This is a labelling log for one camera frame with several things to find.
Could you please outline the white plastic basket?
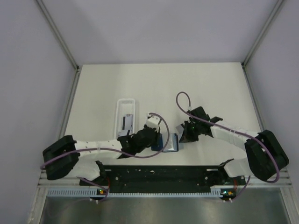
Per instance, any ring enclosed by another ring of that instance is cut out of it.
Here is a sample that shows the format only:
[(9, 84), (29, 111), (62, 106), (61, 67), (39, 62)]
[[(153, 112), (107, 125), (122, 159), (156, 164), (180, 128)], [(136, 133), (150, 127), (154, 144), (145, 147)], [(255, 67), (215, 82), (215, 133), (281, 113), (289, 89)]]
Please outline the white plastic basket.
[(122, 98), (117, 101), (114, 135), (119, 138), (135, 133), (136, 101), (133, 98)]

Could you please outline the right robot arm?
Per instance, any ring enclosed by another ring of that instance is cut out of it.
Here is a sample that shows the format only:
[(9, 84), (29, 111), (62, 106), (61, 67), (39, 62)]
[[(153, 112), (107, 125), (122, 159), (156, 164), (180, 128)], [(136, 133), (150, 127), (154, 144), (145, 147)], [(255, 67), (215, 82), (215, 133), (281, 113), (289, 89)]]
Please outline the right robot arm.
[(237, 176), (255, 176), (264, 182), (271, 182), (272, 176), (279, 176), (281, 169), (289, 164), (289, 158), (272, 131), (252, 132), (230, 126), (219, 117), (209, 117), (203, 107), (186, 111), (189, 116), (184, 123), (180, 142), (198, 141), (200, 135), (225, 141), (243, 150), (242, 159), (229, 159), (221, 164), (218, 179), (230, 184)]

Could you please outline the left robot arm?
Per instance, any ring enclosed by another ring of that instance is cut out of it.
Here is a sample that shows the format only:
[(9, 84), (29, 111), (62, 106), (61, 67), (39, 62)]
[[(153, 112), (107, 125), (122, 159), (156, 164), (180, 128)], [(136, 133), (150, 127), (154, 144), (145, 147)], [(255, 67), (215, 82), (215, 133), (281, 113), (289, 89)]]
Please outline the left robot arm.
[(66, 135), (43, 151), (48, 180), (68, 177), (83, 177), (96, 185), (105, 182), (106, 174), (100, 170), (100, 162), (137, 157), (144, 149), (158, 143), (160, 127), (144, 125), (132, 135), (108, 141), (79, 141)]

